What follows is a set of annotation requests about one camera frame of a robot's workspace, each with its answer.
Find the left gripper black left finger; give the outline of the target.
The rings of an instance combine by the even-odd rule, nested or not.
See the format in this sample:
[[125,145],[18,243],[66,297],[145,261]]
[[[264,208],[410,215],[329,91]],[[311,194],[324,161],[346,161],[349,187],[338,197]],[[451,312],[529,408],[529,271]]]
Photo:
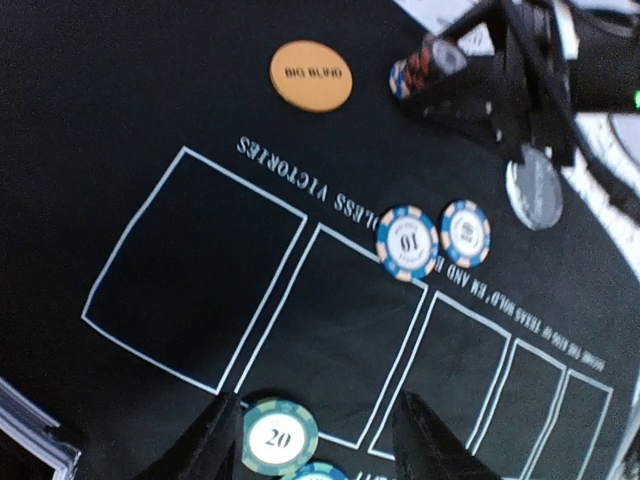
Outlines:
[[240,479],[244,423],[240,398],[221,393],[138,480]]

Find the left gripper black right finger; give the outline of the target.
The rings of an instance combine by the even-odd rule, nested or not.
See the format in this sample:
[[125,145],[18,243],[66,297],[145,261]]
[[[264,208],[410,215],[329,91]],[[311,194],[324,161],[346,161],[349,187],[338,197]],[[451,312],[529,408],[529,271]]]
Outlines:
[[402,390],[392,410],[396,478],[499,480],[416,393]]

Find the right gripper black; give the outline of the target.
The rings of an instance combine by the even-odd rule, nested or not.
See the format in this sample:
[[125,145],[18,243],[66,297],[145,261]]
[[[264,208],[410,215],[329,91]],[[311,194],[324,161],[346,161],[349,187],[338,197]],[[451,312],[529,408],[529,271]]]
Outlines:
[[416,92],[414,110],[422,120],[450,128],[506,160],[520,160],[527,140],[508,99],[487,80],[456,74]]

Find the green twenty chip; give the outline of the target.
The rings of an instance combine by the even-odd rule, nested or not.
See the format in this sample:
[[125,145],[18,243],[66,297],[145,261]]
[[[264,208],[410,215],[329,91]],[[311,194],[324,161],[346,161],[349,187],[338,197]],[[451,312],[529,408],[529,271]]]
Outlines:
[[315,454],[319,430],[304,406],[281,398],[260,400],[243,416],[242,463],[270,477],[295,473]]

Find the red black chip stack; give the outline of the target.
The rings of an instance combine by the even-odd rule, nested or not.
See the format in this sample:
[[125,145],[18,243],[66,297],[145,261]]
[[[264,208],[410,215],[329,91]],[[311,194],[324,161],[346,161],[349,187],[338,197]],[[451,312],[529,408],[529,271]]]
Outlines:
[[468,66],[465,53],[454,42],[426,34],[420,47],[396,61],[389,74],[392,96],[404,101]]

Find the black round dealer button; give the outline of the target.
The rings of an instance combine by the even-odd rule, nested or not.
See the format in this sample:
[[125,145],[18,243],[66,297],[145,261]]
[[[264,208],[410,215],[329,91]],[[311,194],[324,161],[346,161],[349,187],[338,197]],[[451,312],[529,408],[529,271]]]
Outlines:
[[507,164],[505,186],[516,217],[530,230],[547,230],[560,220],[564,207],[561,182],[545,153],[523,145],[521,162]]

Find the chip pile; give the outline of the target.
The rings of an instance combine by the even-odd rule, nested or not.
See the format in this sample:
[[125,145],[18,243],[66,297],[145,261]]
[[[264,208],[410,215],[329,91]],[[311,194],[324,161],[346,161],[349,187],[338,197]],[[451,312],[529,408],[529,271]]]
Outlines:
[[336,466],[325,462],[310,462],[290,476],[291,480],[348,480]]

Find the blue ten chip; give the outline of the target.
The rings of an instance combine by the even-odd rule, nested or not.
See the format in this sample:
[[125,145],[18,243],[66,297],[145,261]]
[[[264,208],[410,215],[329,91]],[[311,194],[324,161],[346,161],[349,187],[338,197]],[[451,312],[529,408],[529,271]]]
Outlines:
[[440,244],[449,259],[465,269],[485,261],[491,245],[491,227],[485,213],[470,200],[451,202],[443,211]]
[[422,210],[400,205],[380,217],[375,247],[381,264],[396,280],[422,280],[435,268],[438,232]]

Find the orange big blind button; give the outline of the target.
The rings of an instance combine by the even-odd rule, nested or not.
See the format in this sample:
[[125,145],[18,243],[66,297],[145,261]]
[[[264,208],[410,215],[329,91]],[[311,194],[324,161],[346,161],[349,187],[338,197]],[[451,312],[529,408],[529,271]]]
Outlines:
[[353,90],[347,62],[316,41],[296,40],[280,46],[271,58],[269,73],[280,97],[307,112],[339,109]]

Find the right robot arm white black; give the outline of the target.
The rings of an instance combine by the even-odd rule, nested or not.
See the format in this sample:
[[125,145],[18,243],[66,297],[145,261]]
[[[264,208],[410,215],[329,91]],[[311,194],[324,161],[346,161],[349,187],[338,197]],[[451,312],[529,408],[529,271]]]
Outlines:
[[580,114],[639,111],[639,15],[571,1],[479,1],[389,77],[406,110],[524,163],[598,158]]

